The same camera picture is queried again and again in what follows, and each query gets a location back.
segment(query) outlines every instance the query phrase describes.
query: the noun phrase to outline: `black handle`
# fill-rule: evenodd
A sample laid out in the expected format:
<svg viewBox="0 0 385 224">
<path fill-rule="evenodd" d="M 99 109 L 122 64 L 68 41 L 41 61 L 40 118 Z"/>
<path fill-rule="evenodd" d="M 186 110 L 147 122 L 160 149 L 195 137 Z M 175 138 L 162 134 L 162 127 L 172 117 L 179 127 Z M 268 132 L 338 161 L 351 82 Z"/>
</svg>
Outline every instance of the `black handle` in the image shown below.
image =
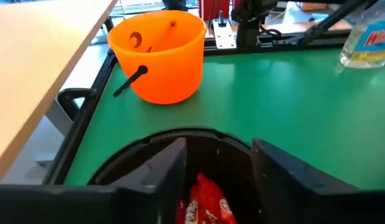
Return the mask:
<svg viewBox="0 0 385 224">
<path fill-rule="evenodd" d="M 113 97 L 119 96 L 121 93 L 123 93 L 134 81 L 136 81 L 140 76 L 146 74 L 148 72 L 148 68 L 145 65 L 140 65 L 137 68 L 137 71 L 129 78 L 127 81 L 119 87 L 114 93 Z"/>
<path fill-rule="evenodd" d="M 95 96 L 96 91 L 88 88 L 68 88 L 62 90 L 57 96 L 57 101 L 68 117 L 73 121 L 76 114 L 79 112 L 79 107 L 74 99 L 85 98 L 89 100 L 92 96 Z"/>
</svg>

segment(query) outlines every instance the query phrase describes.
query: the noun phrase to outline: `metal bracket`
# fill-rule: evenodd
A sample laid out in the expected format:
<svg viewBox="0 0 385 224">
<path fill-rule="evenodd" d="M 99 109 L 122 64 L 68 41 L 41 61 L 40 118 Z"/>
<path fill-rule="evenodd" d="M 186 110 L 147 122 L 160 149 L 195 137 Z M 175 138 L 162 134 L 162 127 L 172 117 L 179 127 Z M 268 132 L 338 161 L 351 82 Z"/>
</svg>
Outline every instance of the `metal bracket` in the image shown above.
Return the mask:
<svg viewBox="0 0 385 224">
<path fill-rule="evenodd" d="M 213 31 L 215 35 L 216 47 L 218 49 L 234 49 L 237 47 L 235 43 L 235 34 L 231 29 L 231 25 L 228 19 L 224 19 L 226 26 L 221 27 L 219 25 L 219 19 L 213 19 Z"/>
</svg>

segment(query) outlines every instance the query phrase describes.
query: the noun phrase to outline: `bottle label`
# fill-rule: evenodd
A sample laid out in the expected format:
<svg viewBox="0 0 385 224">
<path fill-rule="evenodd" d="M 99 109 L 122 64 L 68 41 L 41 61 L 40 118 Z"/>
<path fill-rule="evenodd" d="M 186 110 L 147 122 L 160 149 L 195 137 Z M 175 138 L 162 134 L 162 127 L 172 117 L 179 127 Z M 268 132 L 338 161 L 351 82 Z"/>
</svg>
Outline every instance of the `bottle label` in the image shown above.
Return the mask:
<svg viewBox="0 0 385 224">
<path fill-rule="evenodd" d="M 361 37 L 356 51 L 353 53 L 354 61 L 385 60 L 385 21 L 370 24 Z"/>
</svg>

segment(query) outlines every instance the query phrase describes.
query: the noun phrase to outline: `green table surface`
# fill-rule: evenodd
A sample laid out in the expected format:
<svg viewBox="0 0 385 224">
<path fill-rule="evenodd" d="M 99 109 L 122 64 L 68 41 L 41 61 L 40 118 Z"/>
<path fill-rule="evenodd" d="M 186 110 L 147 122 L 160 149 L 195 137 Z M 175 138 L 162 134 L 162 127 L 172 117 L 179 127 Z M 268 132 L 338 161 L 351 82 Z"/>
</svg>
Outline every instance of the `green table surface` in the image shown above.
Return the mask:
<svg viewBox="0 0 385 224">
<path fill-rule="evenodd" d="M 153 132 L 209 126 L 261 138 L 361 189 L 385 189 L 385 67 L 343 68 L 339 49 L 212 56 L 197 93 L 152 105 L 116 65 L 65 184 L 86 184 L 115 152 Z"/>
</svg>

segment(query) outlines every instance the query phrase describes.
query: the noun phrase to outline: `floor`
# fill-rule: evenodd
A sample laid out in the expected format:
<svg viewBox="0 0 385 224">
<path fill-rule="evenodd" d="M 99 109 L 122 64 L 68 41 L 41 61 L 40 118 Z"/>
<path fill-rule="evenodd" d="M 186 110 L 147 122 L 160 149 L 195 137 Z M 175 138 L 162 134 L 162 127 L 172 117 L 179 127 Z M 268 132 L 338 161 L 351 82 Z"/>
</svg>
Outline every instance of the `floor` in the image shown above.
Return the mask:
<svg viewBox="0 0 385 224">
<path fill-rule="evenodd" d="M 271 19 L 272 24 L 308 21 L 311 14 L 302 12 L 296 7 L 295 3 L 290 3 L 287 7 L 289 10 L 282 17 L 272 19 L 276 15 L 270 15 L 269 19 Z M 115 25 L 121 21 L 122 18 L 113 20 Z M 107 55 L 108 45 L 102 44 L 105 43 L 106 36 L 107 32 L 105 30 L 98 32 L 92 41 L 92 45 L 83 54 L 61 90 L 72 87 L 91 87 Z M 46 117 L 43 117 L 14 164 L 1 181 L 2 184 L 40 184 L 47 169 L 36 164 L 35 160 L 42 157 L 50 158 L 55 155 L 63 139 L 63 135 L 59 133 Z"/>
</svg>

